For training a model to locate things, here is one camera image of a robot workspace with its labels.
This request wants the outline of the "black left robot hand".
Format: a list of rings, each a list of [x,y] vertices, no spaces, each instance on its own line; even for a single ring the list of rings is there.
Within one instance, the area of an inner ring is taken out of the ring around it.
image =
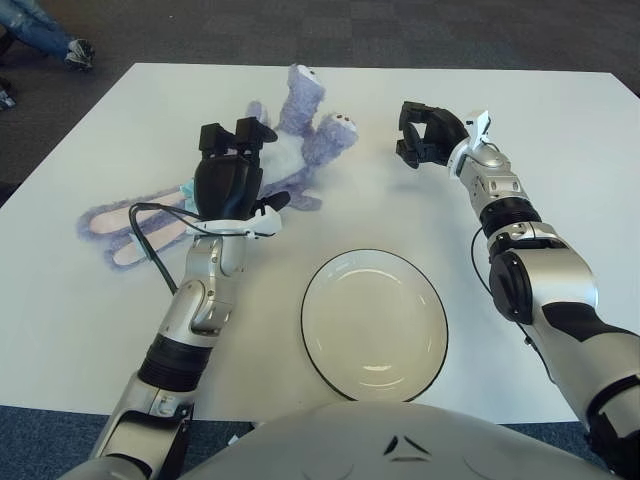
[[[246,220],[264,205],[278,211],[290,201],[281,190],[261,197],[260,151],[277,134],[255,117],[239,119],[229,132],[218,123],[201,127],[202,158],[194,173],[193,198],[205,220]]]

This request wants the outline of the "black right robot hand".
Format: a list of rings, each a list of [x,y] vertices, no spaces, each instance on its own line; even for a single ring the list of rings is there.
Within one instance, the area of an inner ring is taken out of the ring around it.
[[[406,165],[445,166],[454,148],[468,137],[461,120],[449,110],[404,101],[398,121],[403,138],[396,142],[396,154]]]

